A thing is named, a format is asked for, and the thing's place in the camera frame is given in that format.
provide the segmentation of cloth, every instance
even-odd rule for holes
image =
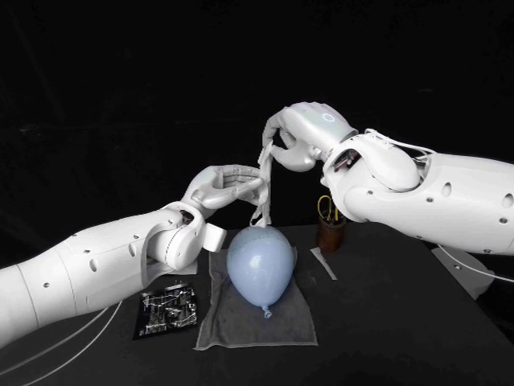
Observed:
[[[259,205],[258,210],[253,213],[252,221],[249,225],[252,227],[265,228],[266,225],[272,224],[271,219],[271,172],[272,172],[272,141],[268,146],[263,148],[259,156],[259,165],[260,165],[260,174],[259,177],[263,179],[265,183],[259,187]],[[253,225],[253,220],[262,216],[260,220]]]
[[[263,310],[243,298],[229,278],[227,255],[227,249],[210,254],[213,291],[196,350],[216,345],[227,348],[318,346],[311,309],[294,278],[271,307],[273,315],[265,318]]]

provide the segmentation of gray towel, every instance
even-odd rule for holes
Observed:
[[[210,253],[213,293],[196,350],[207,350],[216,345],[227,348],[318,346],[310,305],[294,278],[279,301],[271,306],[272,317],[266,319],[262,308],[243,298],[230,280],[227,255],[227,249]]]

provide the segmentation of pen holder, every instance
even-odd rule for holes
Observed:
[[[330,223],[318,216],[317,245],[321,252],[334,252],[344,241],[346,217],[341,214],[340,216],[337,223]]]

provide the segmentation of cable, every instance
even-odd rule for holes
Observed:
[[[493,275],[491,273],[487,273],[487,272],[483,272],[480,271],[478,269],[470,267],[467,264],[464,264],[450,253],[448,251],[445,250],[445,248],[442,247],[442,245],[439,245],[442,251],[445,252],[445,254],[465,267],[465,268],[470,268],[473,271],[481,273],[483,275],[486,276],[490,276],[490,277],[494,277],[496,279],[500,279],[500,280],[504,280],[504,281],[510,281],[512,283],[514,283],[514,280],[513,279],[509,279],[507,277],[501,277],[501,276],[497,276],[497,275]]]
[[[58,367],[56,368],[48,374],[45,374],[44,376],[41,376],[40,378],[37,378],[37,380],[34,380],[32,382],[30,382],[28,384],[24,384],[22,386],[31,386],[31,384],[35,384],[40,380],[43,380],[44,378],[47,378],[48,376],[51,376],[58,370],[61,370],[73,361],[74,359],[83,354],[83,352],[86,351],[86,349],[92,346],[92,344],[97,341],[99,339],[99,336],[103,334],[105,330],[106,330],[106,327],[109,326],[112,320],[115,319],[115,316],[118,314],[118,310],[121,309],[121,306],[122,306],[122,303],[121,302],[118,304],[118,307],[116,307],[116,310],[115,310],[115,313],[112,315],[112,318],[110,320],[108,321],[106,323],[106,326],[103,328],[103,330],[99,332],[99,335],[95,337],[95,339],[92,340],[92,342],[86,345],[86,348],[83,348],[83,350],[76,354],[76,356]]]
[[[382,138],[385,141],[392,142],[398,146],[408,147],[411,149],[419,150],[425,155],[428,155],[428,153],[437,154],[437,152],[434,150],[428,149],[426,147],[409,145],[408,143],[403,143],[403,142],[399,142],[399,141],[393,140],[390,137],[387,137],[386,135],[380,134],[374,129],[367,129],[364,132],[366,133],[374,133],[376,136],[379,138]]]
[[[31,361],[34,361],[37,358],[40,358],[44,354],[51,352],[56,348],[58,348],[71,338],[74,338],[84,330],[86,328],[97,321],[97,319],[103,316],[105,312],[109,309],[105,308],[99,315],[95,317],[95,319],[80,328],[74,334],[71,334],[60,343],[57,343],[54,346],[48,347],[44,351],[41,351],[37,355],[34,355],[31,358],[25,359],[22,362],[20,362],[17,365],[14,365],[11,368],[7,368],[4,371],[0,371],[0,376],[4,374],[8,374],[8,372],[12,372],[15,369],[18,369],[21,366],[28,364]]]

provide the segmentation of white ribbon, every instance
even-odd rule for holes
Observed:
[[[259,165],[260,165],[260,174],[259,177],[263,179],[265,183],[259,187],[259,205],[258,210],[253,213],[252,221],[249,225],[252,227],[265,228],[269,224],[272,224],[271,219],[271,172],[272,172],[272,141],[263,148],[259,157]],[[253,225],[253,220],[262,216],[262,219]]]

